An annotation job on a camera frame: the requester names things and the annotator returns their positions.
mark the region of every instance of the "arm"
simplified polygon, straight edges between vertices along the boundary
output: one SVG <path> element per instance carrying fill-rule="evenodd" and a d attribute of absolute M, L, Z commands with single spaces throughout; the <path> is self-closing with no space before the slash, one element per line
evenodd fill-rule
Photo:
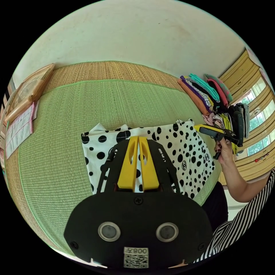
<path fill-rule="evenodd" d="M 256 182 L 247 183 L 233 161 L 231 143 L 222 139 L 221 142 L 216 143 L 215 151 L 219 150 L 221 151 L 219 162 L 223 169 L 229 194 L 240 203 L 250 202 L 265 187 L 268 176 Z"/>
<path fill-rule="evenodd" d="M 268 176 L 264 179 L 247 183 L 240 175 L 235 163 L 222 165 L 229 194 L 240 203 L 248 203 L 255 198 L 265 187 Z"/>

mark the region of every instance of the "polka dot fabric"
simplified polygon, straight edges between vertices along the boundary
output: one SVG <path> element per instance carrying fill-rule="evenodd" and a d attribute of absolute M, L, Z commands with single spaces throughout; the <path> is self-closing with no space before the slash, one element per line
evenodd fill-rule
<path fill-rule="evenodd" d="M 107 131 L 100 123 L 90 132 L 81 135 L 82 147 L 93 194 L 105 163 L 113 146 L 131 136 L 143 136 L 162 144 L 177 170 L 180 192 L 193 199 L 203 188 L 215 169 L 215 165 L 206 144 L 194 129 L 192 120 L 177 120 L 174 124 L 157 127 L 139 127 L 131 129 L 123 125 L 114 131 Z M 142 193 L 140 150 L 137 152 L 137 173 L 135 192 Z M 101 192 L 104 191 L 107 171 Z"/>

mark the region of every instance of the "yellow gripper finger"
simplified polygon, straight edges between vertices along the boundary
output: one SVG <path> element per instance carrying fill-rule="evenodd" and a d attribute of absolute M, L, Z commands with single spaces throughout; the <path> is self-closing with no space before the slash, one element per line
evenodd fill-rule
<path fill-rule="evenodd" d="M 147 163 L 144 164 L 144 159 L 141 157 L 141 175 L 143 183 L 143 191 L 157 189 L 159 187 L 158 177 L 155 166 L 149 150 L 149 145 L 146 137 L 139 137 L 140 155 L 145 156 Z"/>
<path fill-rule="evenodd" d="M 122 164 L 118 187 L 135 191 L 135 179 L 137 174 L 138 136 L 130 137 L 128 148 Z"/>

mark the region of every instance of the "woman's hand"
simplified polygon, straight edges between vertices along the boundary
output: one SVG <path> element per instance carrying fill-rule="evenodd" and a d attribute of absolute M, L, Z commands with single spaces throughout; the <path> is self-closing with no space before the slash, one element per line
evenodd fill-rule
<path fill-rule="evenodd" d="M 218 159 L 221 165 L 228 165 L 233 162 L 232 144 L 229 140 L 223 138 L 221 141 L 217 141 L 215 152 L 221 153 Z"/>

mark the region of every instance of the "striped shirt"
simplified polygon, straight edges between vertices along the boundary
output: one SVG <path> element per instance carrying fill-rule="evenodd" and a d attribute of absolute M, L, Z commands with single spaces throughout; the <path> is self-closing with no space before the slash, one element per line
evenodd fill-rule
<path fill-rule="evenodd" d="M 268 178 L 263 190 L 252 199 L 232 221 L 220 225 L 213 233 L 213 239 L 206 251 L 194 263 L 209 258 L 236 242 L 257 219 L 274 186 L 275 169 Z"/>

